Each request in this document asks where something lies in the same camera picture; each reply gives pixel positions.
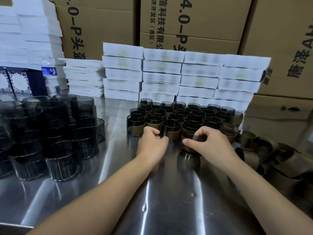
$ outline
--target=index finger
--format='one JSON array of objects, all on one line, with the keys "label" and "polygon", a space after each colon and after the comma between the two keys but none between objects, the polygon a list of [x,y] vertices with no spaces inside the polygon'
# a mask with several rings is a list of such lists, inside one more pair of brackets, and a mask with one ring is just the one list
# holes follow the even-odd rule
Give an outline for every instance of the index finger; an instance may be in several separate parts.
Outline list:
[{"label": "index finger", "polygon": [[154,135],[160,134],[160,131],[157,130],[156,128],[152,128],[152,127],[149,127],[149,126],[146,126],[146,127],[143,128],[143,133],[149,133],[149,132],[152,132]]},{"label": "index finger", "polygon": [[216,131],[217,129],[213,129],[213,128],[210,128],[210,127],[207,127],[207,126],[202,126],[200,129],[198,129],[196,132],[195,132],[195,135],[198,135],[198,136],[201,136],[203,134],[205,134],[206,136],[209,136],[210,133]]}]

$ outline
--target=person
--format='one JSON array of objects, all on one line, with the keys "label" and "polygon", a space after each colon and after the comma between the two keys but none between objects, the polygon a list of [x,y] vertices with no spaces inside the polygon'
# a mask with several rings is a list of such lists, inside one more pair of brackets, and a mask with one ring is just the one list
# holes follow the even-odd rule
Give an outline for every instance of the person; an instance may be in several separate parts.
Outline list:
[{"label": "person", "polygon": [[[145,127],[137,156],[106,181],[63,207],[28,235],[107,235],[153,167],[165,154],[168,138]],[[266,234],[313,233],[313,220],[288,201],[263,177],[243,162],[219,130],[201,127],[196,135],[205,142],[184,139],[183,143],[225,172],[234,182]]]}]

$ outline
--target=shiny metal surface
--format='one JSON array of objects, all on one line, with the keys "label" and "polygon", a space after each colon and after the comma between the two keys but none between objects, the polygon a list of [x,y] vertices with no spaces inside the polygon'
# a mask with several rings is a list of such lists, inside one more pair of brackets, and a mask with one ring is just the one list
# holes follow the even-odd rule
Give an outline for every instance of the shiny metal surface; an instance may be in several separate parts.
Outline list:
[{"label": "shiny metal surface", "polygon": [[[0,234],[25,233],[135,157],[139,137],[127,135],[126,117],[138,102],[95,98],[95,104],[98,118],[105,120],[106,127],[106,140],[99,144],[100,153],[84,160],[84,171],[69,181],[54,182],[47,177],[20,181],[15,175],[0,179]],[[247,111],[244,129],[265,137],[264,127],[261,126],[265,123],[269,125],[268,120],[271,119],[255,117],[254,111]],[[307,136],[311,133],[311,125],[306,119],[282,122],[287,122],[286,132],[292,139],[284,138],[286,134],[283,130],[272,131],[272,126],[265,132],[278,142],[299,151],[311,148],[310,144],[306,144]],[[297,197],[291,200],[299,202],[299,207],[312,216],[310,203],[300,201]],[[180,154],[179,142],[175,142],[170,144],[163,160],[138,189],[113,234],[264,232],[227,176],[202,157]]]}]

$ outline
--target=water bottle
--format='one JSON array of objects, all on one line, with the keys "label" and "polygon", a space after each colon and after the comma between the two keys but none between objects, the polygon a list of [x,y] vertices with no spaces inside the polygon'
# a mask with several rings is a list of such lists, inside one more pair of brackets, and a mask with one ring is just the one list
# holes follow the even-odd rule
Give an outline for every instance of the water bottle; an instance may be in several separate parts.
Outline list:
[{"label": "water bottle", "polygon": [[53,96],[61,94],[61,89],[58,83],[57,68],[49,56],[46,56],[42,61],[41,70],[45,78],[48,95]]}]

